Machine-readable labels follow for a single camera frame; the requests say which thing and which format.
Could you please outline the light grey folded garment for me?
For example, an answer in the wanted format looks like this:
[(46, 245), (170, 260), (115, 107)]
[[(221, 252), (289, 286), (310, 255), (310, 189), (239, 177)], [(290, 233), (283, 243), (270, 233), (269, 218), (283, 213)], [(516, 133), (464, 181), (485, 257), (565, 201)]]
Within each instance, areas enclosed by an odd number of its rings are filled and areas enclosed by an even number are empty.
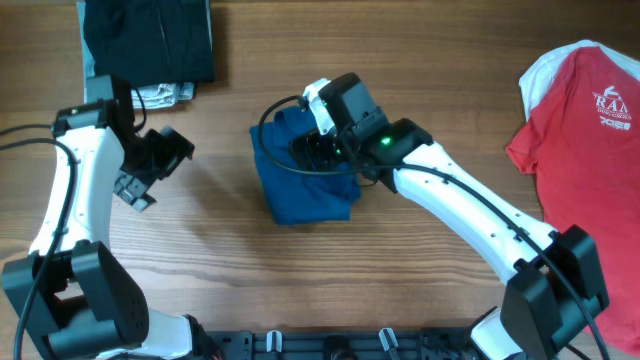
[[(80, 25), (80, 40), (82, 48), (82, 68), (84, 83), (84, 101), (88, 101), (88, 80), (96, 76), (96, 63), (84, 38), (85, 3), (78, 1), (76, 10)], [(141, 109), (142, 105), (152, 110), (175, 106), (178, 102), (192, 100), (196, 93), (196, 84), (193, 82), (161, 83), (144, 86), (138, 89), (142, 99), (139, 99), (135, 90), (131, 91), (133, 106)]]

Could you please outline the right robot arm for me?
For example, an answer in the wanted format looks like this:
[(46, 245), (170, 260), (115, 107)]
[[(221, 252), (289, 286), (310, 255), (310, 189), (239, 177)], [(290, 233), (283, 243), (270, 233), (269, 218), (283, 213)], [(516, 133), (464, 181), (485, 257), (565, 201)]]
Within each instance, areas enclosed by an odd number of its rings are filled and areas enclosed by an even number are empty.
[(314, 127), (291, 156), (306, 174), (353, 171), (420, 205), (470, 245), (505, 287), (469, 332), (485, 359), (550, 359), (609, 304), (593, 238), (533, 218), (476, 180), (422, 127), (388, 119), (353, 73), (319, 79), (297, 97)]

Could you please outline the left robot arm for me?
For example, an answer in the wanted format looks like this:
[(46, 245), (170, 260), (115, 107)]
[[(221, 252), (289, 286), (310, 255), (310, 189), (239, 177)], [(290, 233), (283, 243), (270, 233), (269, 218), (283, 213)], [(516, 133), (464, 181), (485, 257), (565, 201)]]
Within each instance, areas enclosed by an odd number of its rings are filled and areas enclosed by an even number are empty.
[(114, 75), (86, 83), (82, 105), (59, 111), (48, 143), (57, 152), (43, 224), (26, 257), (8, 262), (2, 287), (18, 315), (13, 355), (30, 339), (45, 359), (219, 359), (190, 315), (152, 310), (112, 254), (112, 201), (137, 211), (149, 188), (194, 152), (171, 128), (137, 121), (131, 85)]

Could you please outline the red t-shirt white sleeves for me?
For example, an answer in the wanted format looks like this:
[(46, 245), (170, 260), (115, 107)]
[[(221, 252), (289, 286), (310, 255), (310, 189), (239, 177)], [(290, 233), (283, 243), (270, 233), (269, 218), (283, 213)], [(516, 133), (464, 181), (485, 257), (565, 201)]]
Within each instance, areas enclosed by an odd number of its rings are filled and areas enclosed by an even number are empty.
[(591, 40), (556, 48), (519, 80), (525, 125), (506, 147), (536, 180), (545, 222), (597, 245), (605, 342), (639, 353), (639, 63)]

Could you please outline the black folded garment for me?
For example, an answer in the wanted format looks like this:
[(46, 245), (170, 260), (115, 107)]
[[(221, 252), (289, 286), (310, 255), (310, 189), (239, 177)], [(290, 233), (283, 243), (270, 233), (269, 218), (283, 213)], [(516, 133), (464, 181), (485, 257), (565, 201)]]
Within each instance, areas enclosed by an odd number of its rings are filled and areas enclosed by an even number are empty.
[(89, 0), (83, 35), (98, 75), (134, 87), (215, 80), (207, 0)]

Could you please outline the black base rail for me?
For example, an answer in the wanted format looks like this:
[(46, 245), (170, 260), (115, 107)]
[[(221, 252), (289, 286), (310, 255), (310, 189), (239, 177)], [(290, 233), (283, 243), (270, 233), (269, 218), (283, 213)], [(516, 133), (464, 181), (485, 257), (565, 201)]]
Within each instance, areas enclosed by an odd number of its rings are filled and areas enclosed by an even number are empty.
[(465, 328), (398, 331), (217, 331), (209, 334), (229, 360), (480, 360)]

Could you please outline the blue t-shirt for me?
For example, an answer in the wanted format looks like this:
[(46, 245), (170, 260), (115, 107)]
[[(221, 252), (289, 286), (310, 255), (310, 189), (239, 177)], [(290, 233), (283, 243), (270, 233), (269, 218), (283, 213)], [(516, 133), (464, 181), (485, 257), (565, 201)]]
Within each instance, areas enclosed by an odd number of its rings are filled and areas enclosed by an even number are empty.
[(279, 110), (263, 126), (250, 129), (256, 170), (274, 222), (295, 226), (325, 221), (348, 221), (352, 205), (360, 200), (357, 178), (351, 176), (304, 176), (286, 171), (267, 156), (294, 167), (289, 142), (315, 128), (312, 115), (297, 107)]

